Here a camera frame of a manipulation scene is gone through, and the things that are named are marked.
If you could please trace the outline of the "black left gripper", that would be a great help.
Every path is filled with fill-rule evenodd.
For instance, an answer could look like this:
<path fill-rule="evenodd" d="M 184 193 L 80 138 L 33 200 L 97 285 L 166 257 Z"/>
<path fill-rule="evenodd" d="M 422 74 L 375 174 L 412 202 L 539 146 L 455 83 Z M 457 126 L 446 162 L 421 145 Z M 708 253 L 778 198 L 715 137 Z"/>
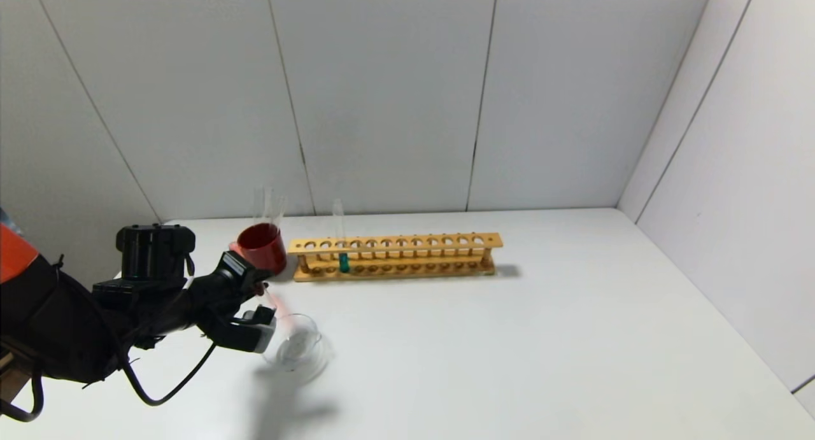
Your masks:
<path fill-rule="evenodd" d="M 230 318 L 252 297 L 264 297 L 276 275 L 257 269 L 242 255 L 226 251 L 212 273 L 195 276 L 187 287 L 191 323 L 201 326 L 216 318 Z"/>

